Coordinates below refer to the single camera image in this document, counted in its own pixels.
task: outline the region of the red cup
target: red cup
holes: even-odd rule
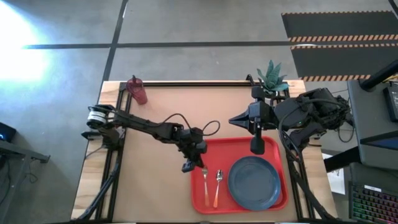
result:
[[[144,84],[142,80],[136,78],[135,75],[133,75],[132,78],[127,81],[126,90],[131,93],[132,97],[136,99],[139,105],[144,105],[148,102]]]

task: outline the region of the potted plant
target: potted plant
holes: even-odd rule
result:
[[[262,85],[262,89],[266,93],[266,98],[271,98],[276,96],[278,91],[284,91],[288,89],[289,85],[284,83],[284,77],[286,75],[279,76],[280,73],[280,63],[274,67],[274,63],[272,60],[269,61],[267,73],[264,76],[260,69],[257,68],[257,73],[261,77],[259,81]]]

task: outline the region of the blue plate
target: blue plate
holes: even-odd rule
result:
[[[229,192],[240,206],[260,211],[271,207],[280,194],[280,179],[266,160],[247,156],[237,160],[228,174]]]

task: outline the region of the concrete floor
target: concrete floor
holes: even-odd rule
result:
[[[9,223],[70,219],[87,142],[87,106],[96,103],[109,49],[18,50],[25,44],[111,43],[122,0],[0,1],[1,122],[15,127],[15,143],[50,154],[32,164],[39,181],[25,181]],[[382,0],[130,0],[120,43],[227,40],[287,40],[281,12],[391,10]],[[288,47],[117,49],[110,80],[135,74],[145,80],[228,80],[282,62],[282,73],[297,78]],[[307,90],[346,89],[345,82],[308,82]],[[348,131],[343,131],[347,139]],[[344,151],[334,131],[323,148]],[[336,197],[339,208],[344,197]],[[346,209],[339,216],[347,217]]]

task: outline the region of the hazard stripe tape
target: hazard stripe tape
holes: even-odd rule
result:
[[[366,41],[366,40],[398,40],[398,34],[382,35],[329,35],[329,36],[298,36],[289,37],[290,42],[326,42],[326,41]]]
[[[391,44],[340,44],[340,45],[295,45],[291,46],[291,50],[295,49],[325,49],[325,48],[352,48],[352,47],[398,47],[398,43]]]
[[[357,79],[368,79],[371,75],[319,75],[319,76],[308,76],[300,77],[305,82],[323,82],[323,81],[348,81]],[[391,76],[389,80],[398,79],[398,73]]]
[[[284,15],[297,15],[297,14],[345,14],[345,13],[373,13],[373,12],[392,12],[389,10],[378,10],[378,11],[341,11],[341,12],[283,12]]]

